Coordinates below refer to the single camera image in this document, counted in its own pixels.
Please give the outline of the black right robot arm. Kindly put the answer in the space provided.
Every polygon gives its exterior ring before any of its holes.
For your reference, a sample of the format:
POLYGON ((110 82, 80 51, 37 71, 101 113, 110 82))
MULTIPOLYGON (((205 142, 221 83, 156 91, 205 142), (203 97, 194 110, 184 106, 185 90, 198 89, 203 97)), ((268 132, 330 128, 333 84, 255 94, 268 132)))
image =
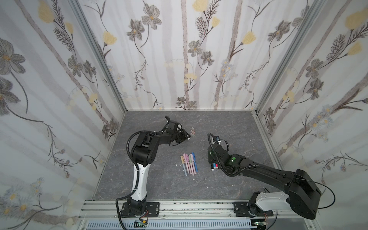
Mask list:
POLYGON ((278 192, 254 192, 245 207, 237 208, 246 217, 266 216, 273 210, 291 210, 305 219, 315 219, 322 196, 309 175, 300 169, 294 172, 275 169, 242 155, 228 153, 218 136, 208 134, 209 163, 215 163, 228 177, 244 176, 277 188, 278 192))

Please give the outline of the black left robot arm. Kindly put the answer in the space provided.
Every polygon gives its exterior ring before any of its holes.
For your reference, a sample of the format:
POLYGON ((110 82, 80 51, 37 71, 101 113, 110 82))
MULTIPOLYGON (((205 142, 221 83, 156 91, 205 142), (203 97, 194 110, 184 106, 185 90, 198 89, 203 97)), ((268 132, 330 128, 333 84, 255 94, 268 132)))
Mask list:
POLYGON ((134 165, 132 191, 126 197, 130 214, 143 216, 147 212, 147 180, 160 145, 176 145, 189 140, 191 135, 176 121, 167 121, 160 131, 141 130, 127 141, 127 155, 134 165))

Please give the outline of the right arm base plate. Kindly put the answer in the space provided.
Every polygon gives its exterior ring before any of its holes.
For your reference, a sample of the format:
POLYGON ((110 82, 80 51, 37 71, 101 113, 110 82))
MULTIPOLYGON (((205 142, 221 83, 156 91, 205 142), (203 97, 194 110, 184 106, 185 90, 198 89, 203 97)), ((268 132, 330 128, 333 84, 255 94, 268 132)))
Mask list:
POLYGON ((233 211, 236 217, 248 217, 248 218, 255 218, 255 217, 273 217, 273 211, 264 211, 258 208, 256 205, 248 204, 249 202, 233 202, 233 211))

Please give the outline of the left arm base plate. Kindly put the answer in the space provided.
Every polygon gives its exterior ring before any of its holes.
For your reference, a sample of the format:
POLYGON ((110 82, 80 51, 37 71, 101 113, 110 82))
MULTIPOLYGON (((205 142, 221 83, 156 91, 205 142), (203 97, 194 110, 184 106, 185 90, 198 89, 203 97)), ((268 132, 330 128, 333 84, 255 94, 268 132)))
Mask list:
POLYGON ((159 202, 127 203, 123 204, 119 215, 122 218, 149 217, 157 218, 160 212, 159 202))

